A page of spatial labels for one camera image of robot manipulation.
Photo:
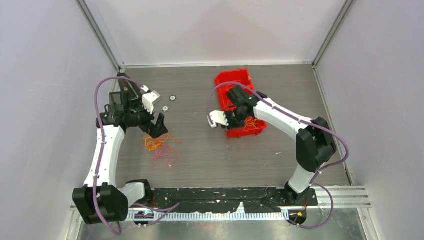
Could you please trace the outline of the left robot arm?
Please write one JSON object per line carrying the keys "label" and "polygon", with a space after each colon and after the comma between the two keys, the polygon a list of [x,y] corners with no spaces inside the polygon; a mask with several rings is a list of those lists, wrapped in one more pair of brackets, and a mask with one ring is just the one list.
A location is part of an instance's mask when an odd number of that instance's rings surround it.
{"label": "left robot arm", "polygon": [[83,186],[75,188],[72,200],[87,225],[121,222],[127,218],[135,203],[148,207],[153,191],[146,179],[130,180],[117,188],[116,173],[121,145],[129,128],[140,128],[153,139],[168,133],[165,116],[154,116],[154,105],[160,100],[156,91],[149,90],[131,99],[128,93],[112,92],[109,103],[99,114],[97,142],[91,168]]}

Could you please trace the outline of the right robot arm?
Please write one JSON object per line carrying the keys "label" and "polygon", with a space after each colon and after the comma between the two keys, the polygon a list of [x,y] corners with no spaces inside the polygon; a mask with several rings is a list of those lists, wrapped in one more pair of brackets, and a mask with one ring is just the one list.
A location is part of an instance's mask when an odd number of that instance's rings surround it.
{"label": "right robot arm", "polygon": [[322,117],[311,119],[296,115],[265,94],[248,93],[239,85],[226,95],[233,107],[223,113],[228,129],[240,128],[251,117],[276,127],[294,140],[297,167],[284,189],[287,202],[299,205],[313,177],[337,151],[327,121]]}

